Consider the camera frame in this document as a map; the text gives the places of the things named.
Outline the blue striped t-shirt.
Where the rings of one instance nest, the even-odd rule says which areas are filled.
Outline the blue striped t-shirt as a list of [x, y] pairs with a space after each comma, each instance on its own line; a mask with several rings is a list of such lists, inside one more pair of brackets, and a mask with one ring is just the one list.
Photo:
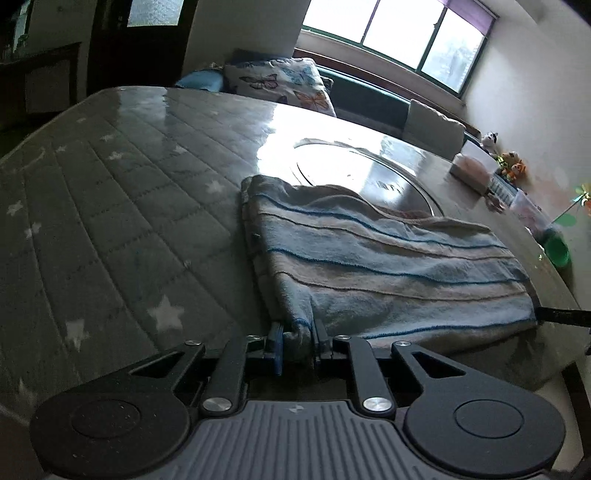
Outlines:
[[240, 193], [260, 298], [297, 352], [318, 330], [450, 352], [538, 325], [526, 270], [487, 226], [264, 175], [245, 178]]

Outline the green bowl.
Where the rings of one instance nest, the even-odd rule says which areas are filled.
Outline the green bowl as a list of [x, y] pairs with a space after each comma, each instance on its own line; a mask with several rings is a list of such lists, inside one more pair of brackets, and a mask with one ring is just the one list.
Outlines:
[[546, 229], [542, 235], [541, 245], [555, 267], [565, 268], [570, 263], [570, 251], [559, 230]]

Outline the clear plastic box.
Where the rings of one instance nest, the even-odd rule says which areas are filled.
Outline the clear plastic box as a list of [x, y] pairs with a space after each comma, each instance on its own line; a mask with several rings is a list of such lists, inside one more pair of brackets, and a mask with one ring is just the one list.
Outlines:
[[544, 233], [551, 223], [548, 216], [521, 189], [517, 190], [510, 210], [533, 235]]

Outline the plush toys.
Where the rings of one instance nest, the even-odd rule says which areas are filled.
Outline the plush toys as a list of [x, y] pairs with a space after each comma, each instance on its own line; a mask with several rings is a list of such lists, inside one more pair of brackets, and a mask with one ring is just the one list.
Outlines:
[[517, 152], [500, 152], [497, 133], [485, 134], [481, 139], [480, 146], [497, 161], [498, 173], [507, 182], [516, 185], [517, 181], [525, 176], [527, 167]]

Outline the tissue box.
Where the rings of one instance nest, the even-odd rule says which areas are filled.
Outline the tissue box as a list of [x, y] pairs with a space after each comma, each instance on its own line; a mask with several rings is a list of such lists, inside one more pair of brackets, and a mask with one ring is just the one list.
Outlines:
[[466, 141], [454, 157], [450, 173], [480, 195], [485, 195], [498, 167], [497, 160], [478, 144]]

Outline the quilted star table cover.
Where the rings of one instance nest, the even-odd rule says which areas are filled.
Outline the quilted star table cover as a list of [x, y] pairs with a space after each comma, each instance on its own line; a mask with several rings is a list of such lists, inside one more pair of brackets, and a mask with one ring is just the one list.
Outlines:
[[[579, 309], [518, 219], [459, 182], [450, 163], [431, 152], [280, 103], [158, 87], [107, 89], [58, 115], [1, 161], [3, 415], [30, 438], [37, 408], [57, 394], [186, 341], [221, 353], [233, 338], [283, 328], [259, 295], [240, 189], [256, 175], [307, 186], [294, 175], [294, 146], [304, 139], [341, 142], [405, 168], [436, 200], [441, 217], [487, 226], [510, 249], [532, 282], [536, 307]], [[587, 327], [537, 322], [509, 338], [450, 352], [397, 341], [539, 396], [589, 338]], [[560, 477], [558, 456], [532, 478], [338, 474], [332, 461], [314, 457], [311, 407], [348, 398], [346, 378], [318, 364], [314, 338], [304, 352], [287, 346], [284, 329], [281, 340], [279, 360], [247, 363], [242, 409], [199, 421], [179, 451], [152, 471], [65, 478], [45, 471], [34, 454], [51, 479]], [[387, 358], [394, 342], [370, 347]]]

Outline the grey cushion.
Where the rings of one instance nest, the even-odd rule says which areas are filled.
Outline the grey cushion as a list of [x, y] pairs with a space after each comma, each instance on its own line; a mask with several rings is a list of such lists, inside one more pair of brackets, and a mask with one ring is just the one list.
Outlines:
[[461, 151], [465, 126], [419, 102], [410, 102], [402, 139], [448, 161]]

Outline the round glass turntable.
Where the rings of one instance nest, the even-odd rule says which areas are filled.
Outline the round glass turntable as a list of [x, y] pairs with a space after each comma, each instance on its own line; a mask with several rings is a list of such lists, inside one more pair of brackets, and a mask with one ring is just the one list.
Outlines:
[[304, 139], [294, 146], [294, 175], [307, 186], [335, 185], [381, 210], [408, 217], [441, 216], [436, 200], [405, 168], [341, 142]]

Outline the dark green sofa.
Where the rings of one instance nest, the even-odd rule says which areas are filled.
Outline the dark green sofa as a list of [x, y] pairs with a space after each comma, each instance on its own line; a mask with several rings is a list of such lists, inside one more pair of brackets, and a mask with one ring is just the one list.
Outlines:
[[294, 57], [315, 61], [339, 118], [394, 135], [404, 128], [410, 103], [416, 100], [462, 123], [468, 140], [480, 139], [480, 131], [458, 114], [391, 80], [300, 48], [294, 49]]

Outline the purple roller blind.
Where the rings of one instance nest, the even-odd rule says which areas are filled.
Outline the purple roller blind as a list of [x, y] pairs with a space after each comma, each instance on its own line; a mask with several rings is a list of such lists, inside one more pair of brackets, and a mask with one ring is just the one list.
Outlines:
[[441, 3], [464, 19], [482, 35], [488, 36], [498, 16], [477, 0], [441, 0]]

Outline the window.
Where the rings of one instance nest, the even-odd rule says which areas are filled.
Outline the window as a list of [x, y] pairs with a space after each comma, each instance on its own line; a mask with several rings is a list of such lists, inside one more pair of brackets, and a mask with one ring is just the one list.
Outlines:
[[488, 36], [441, 1], [312, 1], [304, 31], [369, 52], [459, 97]]

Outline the blue cushion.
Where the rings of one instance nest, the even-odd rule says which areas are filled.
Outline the blue cushion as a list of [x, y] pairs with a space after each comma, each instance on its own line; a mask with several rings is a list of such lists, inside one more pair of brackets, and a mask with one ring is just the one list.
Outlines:
[[221, 92], [224, 88], [224, 77], [219, 70], [204, 69], [188, 73], [178, 80], [174, 86], [181, 89]]

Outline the butterfly print pillow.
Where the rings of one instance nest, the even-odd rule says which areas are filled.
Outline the butterfly print pillow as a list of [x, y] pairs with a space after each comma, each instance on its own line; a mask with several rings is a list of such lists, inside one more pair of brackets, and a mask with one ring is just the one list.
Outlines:
[[231, 93], [335, 117], [329, 91], [310, 58], [225, 64], [223, 75]]

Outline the dark door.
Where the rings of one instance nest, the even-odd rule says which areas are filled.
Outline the dark door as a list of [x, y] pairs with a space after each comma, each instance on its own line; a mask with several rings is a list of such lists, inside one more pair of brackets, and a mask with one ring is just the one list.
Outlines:
[[88, 52], [88, 93], [169, 87], [180, 79], [195, 1], [98, 1]]

